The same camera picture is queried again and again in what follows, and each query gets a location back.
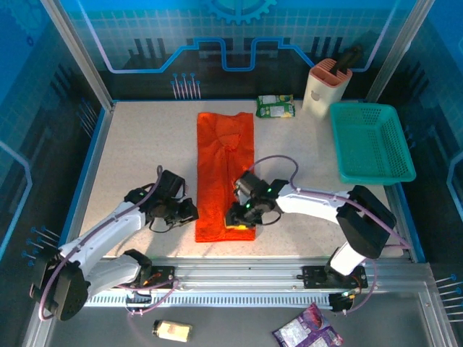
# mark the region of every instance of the green snack bag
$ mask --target green snack bag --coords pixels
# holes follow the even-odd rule
[[[259,118],[290,118],[296,116],[292,95],[261,95],[258,97]]]

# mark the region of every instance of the green basket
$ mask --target green basket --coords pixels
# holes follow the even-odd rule
[[[395,184],[416,177],[396,109],[377,103],[330,107],[341,181]]]

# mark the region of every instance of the white table surface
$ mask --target white table surface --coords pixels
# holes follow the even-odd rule
[[[300,187],[328,191],[349,190],[339,181],[331,122],[315,119],[296,101],[293,119],[254,117],[255,159],[285,154],[300,164],[296,183]],[[188,195],[196,203],[196,118],[200,112],[235,115],[255,113],[252,100],[119,102],[116,105],[103,149],[95,183],[85,213],[81,234],[105,218],[131,189],[156,180],[161,164],[186,179]],[[267,181],[288,179],[294,170],[284,159],[268,160],[256,167]],[[387,205],[382,186],[368,188]],[[346,241],[338,225],[307,215],[284,214],[272,226],[259,227],[255,241],[196,243],[195,224],[155,234],[147,228],[114,247],[117,256],[135,248],[150,257],[322,257],[330,256]],[[389,238],[389,244],[397,244]],[[383,256],[402,255],[400,249],[385,249]]]

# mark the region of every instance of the orange cloth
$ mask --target orange cloth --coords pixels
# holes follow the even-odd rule
[[[255,229],[225,228],[234,182],[254,163],[252,113],[197,116],[196,242],[254,241]]]

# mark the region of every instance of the small bottle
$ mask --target small bottle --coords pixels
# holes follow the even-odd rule
[[[153,324],[153,335],[167,340],[188,342],[193,326],[182,323],[170,322],[168,320],[155,320]]]

